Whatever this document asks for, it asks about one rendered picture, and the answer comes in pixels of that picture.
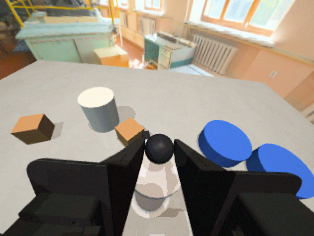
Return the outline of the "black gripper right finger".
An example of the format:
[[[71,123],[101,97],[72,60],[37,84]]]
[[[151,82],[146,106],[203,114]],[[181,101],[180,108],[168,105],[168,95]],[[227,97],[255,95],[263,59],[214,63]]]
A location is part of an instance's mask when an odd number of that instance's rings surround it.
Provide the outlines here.
[[[180,141],[174,159],[193,236],[218,236],[239,193],[292,193],[302,179],[285,172],[227,171]]]

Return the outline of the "blue short cylinder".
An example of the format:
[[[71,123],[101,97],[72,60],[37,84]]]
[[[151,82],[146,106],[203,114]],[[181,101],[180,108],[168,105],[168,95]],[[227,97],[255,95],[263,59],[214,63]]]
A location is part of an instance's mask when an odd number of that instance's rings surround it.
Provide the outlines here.
[[[246,134],[222,120],[210,121],[199,135],[198,143],[205,158],[225,168],[242,163],[252,154]]]
[[[284,147],[263,144],[252,151],[245,160],[248,171],[293,173],[302,179],[302,185],[295,197],[299,200],[314,196],[314,176],[298,156]]]

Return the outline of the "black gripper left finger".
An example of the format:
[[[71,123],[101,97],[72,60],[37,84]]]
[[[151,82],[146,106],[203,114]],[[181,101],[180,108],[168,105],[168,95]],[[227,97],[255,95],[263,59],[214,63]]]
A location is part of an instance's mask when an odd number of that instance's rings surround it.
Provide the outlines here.
[[[40,192],[100,199],[106,236],[122,236],[144,148],[145,137],[140,137],[100,162],[41,158],[29,162],[26,172],[36,196]]]

